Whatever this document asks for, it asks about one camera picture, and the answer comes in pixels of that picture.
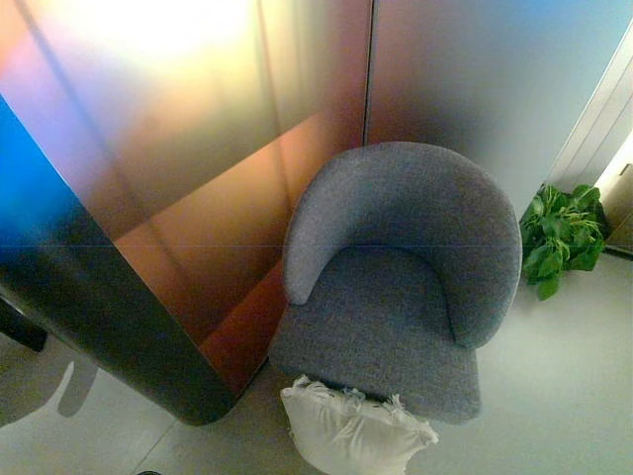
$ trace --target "armchair seat cushion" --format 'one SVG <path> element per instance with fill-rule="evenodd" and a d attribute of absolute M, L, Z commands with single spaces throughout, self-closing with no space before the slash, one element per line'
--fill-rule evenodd
<path fill-rule="evenodd" d="M 402 248 L 337 253 L 308 301 L 289 305 L 269 356 L 291 376 L 374 399 L 400 394 L 426 418 L 459 424 L 480 410 L 475 351 L 455 343 L 433 269 Z"/>

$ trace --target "white wall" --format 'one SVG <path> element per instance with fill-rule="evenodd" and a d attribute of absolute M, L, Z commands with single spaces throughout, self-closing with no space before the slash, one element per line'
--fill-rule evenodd
<path fill-rule="evenodd" d="M 630 18 L 629 0 L 379 1 L 369 142 L 453 148 L 520 216 Z"/>

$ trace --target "wall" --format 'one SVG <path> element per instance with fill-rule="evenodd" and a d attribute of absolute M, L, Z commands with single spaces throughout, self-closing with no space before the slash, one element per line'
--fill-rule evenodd
<path fill-rule="evenodd" d="M 234 402 L 228 385 L 2 98 L 0 157 L 0 299 L 180 420 L 206 424 L 224 415 Z M 24 401 L 33 403 L 29 396 Z M 0 424 L 10 422 L 3 414 L 10 409 L 3 399 Z"/>
<path fill-rule="evenodd" d="M 369 142 L 453 148 L 520 216 L 630 19 L 627 0 L 379 2 Z"/>
<path fill-rule="evenodd" d="M 283 309 L 292 207 L 360 144 L 369 1 L 14 0 L 0 18 L 0 92 L 238 394 Z"/>

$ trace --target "green leaf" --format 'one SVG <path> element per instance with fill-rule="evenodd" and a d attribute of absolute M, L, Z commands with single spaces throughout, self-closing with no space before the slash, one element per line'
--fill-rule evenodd
<path fill-rule="evenodd" d="M 552 205 L 561 195 L 561 192 L 552 185 L 545 185 L 539 195 L 543 199 L 543 204 L 545 205 L 544 214 L 547 215 L 552 211 Z"/>
<path fill-rule="evenodd" d="M 541 227 L 546 238 L 559 238 L 563 231 L 561 220 L 552 215 L 541 218 Z"/>
<path fill-rule="evenodd" d="M 602 240 L 592 244 L 586 250 L 570 260 L 570 270 L 593 270 L 603 249 L 604 242 Z"/>
<path fill-rule="evenodd" d="M 572 192 L 572 202 L 580 211 L 593 210 L 600 199 L 600 190 L 589 185 L 579 185 Z"/>
<path fill-rule="evenodd" d="M 583 247 L 591 244 L 591 231 L 589 228 L 578 228 L 574 234 L 574 247 L 582 250 Z"/>
<path fill-rule="evenodd" d="M 551 246 L 549 245 L 541 245 L 532 250 L 523 262 L 523 271 L 525 272 L 525 275 L 529 277 L 534 274 L 536 277 L 536 275 L 538 275 L 538 269 L 541 266 L 541 262 L 545 260 L 550 252 Z"/>
<path fill-rule="evenodd" d="M 521 224 L 521 243 L 524 246 L 529 246 L 532 244 L 535 234 L 536 229 L 533 226 Z"/>
<path fill-rule="evenodd" d="M 569 199 L 567 198 L 567 196 L 559 192 L 552 201 L 552 204 L 550 206 L 550 213 L 557 213 L 561 211 L 561 208 L 566 207 L 568 203 Z"/>
<path fill-rule="evenodd" d="M 530 215 L 543 216 L 543 210 L 545 209 L 543 205 L 543 200 L 540 196 L 536 195 L 532 198 L 532 202 L 528 208 Z"/>
<path fill-rule="evenodd" d="M 565 242 L 572 240 L 572 225 L 568 220 L 561 220 L 561 239 Z"/>
<path fill-rule="evenodd" d="M 538 268 L 538 277 L 547 277 L 552 274 L 559 274 L 563 267 L 563 256 L 560 251 L 555 251 L 545 257 Z"/>
<path fill-rule="evenodd" d="M 538 284 L 537 294 L 538 300 L 543 301 L 549 299 L 558 291 L 559 276 L 555 275 L 551 279 L 545 280 Z"/>

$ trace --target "armchair backrest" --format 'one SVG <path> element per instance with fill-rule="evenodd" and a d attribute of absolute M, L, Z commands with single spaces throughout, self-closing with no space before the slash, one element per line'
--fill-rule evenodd
<path fill-rule="evenodd" d="M 329 260 L 349 245 L 397 246 L 423 257 L 465 347 L 497 331 L 519 279 L 520 233 L 507 197 L 480 167 L 438 146 L 380 143 L 321 169 L 286 236 L 289 301 L 306 303 Z"/>

